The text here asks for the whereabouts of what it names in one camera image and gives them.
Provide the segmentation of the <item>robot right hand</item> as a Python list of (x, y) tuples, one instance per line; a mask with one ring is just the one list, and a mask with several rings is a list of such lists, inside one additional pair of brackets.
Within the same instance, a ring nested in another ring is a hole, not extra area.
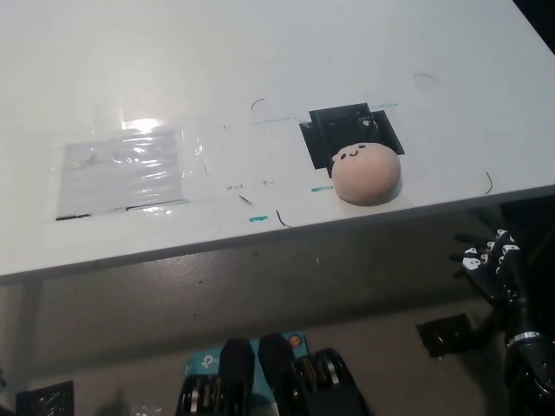
[(511, 233), (498, 229), (490, 238), (457, 233), (454, 239), (467, 245), (450, 257), (460, 265), (454, 275), (465, 278), (484, 300), (500, 310), (506, 333), (515, 336), (539, 331), (530, 270)]

